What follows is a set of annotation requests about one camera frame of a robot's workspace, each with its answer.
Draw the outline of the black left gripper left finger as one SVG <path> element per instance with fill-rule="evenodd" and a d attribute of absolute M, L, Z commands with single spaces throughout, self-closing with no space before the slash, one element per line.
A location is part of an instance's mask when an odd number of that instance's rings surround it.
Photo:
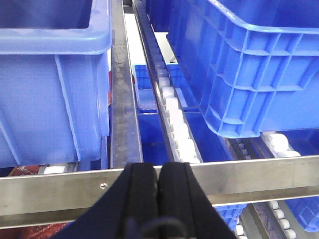
<path fill-rule="evenodd" d="M 158 217 L 157 174 L 152 163 L 129 163 L 110 189 L 54 239 L 120 239 L 127 221 L 139 228 Z"/>

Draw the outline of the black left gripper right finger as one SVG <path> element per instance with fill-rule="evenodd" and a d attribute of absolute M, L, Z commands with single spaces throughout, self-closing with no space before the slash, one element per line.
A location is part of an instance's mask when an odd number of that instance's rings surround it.
<path fill-rule="evenodd" d="M 158 181 L 159 215 L 177 219 L 183 230 L 170 223 L 159 230 L 161 239 L 234 239 L 235 234 L 212 207 L 189 163 L 166 162 Z"/>

